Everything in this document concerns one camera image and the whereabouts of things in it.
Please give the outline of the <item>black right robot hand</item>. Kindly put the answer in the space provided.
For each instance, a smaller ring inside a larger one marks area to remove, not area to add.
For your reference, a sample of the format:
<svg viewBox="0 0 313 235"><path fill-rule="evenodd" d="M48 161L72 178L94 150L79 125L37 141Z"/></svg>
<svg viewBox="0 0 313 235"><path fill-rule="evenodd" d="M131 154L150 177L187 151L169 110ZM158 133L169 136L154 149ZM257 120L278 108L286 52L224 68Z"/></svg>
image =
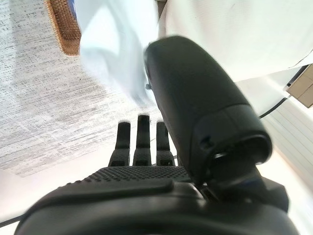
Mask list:
<svg viewBox="0 0 313 235"><path fill-rule="evenodd" d="M199 45L172 36L144 54L163 120L151 163L150 123L118 125L109 165L55 189L21 218L17 235L296 235L285 187L261 176L272 154L259 117Z"/></svg>

